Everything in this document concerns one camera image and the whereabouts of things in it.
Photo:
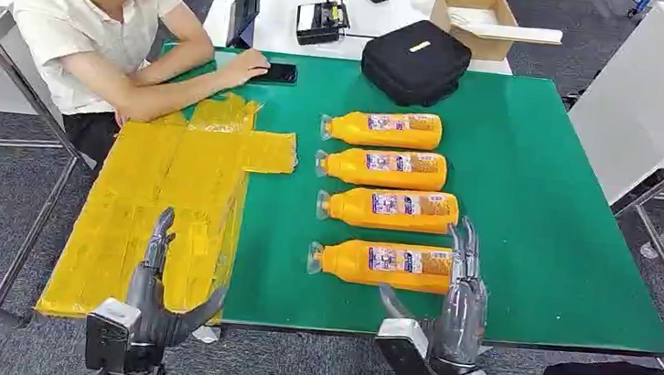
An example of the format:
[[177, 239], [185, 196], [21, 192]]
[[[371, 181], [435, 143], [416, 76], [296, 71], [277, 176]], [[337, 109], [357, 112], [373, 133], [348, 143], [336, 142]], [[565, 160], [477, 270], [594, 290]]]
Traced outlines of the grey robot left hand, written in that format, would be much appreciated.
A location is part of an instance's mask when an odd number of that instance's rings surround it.
[[217, 287], [201, 305], [176, 313], [164, 303], [163, 270], [169, 243], [176, 235], [169, 229], [175, 220], [172, 207], [160, 213], [145, 250], [145, 257], [133, 271], [126, 304], [140, 310], [132, 343], [124, 354], [128, 373], [152, 370], [162, 365], [165, 348], [180, 345], [193, 331], [207, 323], [223, 307], [229, 287]]

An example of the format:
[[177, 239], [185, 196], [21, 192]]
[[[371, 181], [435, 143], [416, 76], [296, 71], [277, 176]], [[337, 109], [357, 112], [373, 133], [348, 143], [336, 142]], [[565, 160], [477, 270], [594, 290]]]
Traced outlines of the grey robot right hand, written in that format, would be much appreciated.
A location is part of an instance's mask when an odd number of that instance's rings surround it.
[[430, 323], [421, 323], [403, 306], [394, 289], [379, 284], [387, 317], [377, 340], [402, 341], [423, 360], [442, 361], [455, 367], [474, 368], [487, 323], [487, 289], [480, 273], [477, 231], [465, 215], [447, 226], [453, 240], [453, 264], [442, 310]]

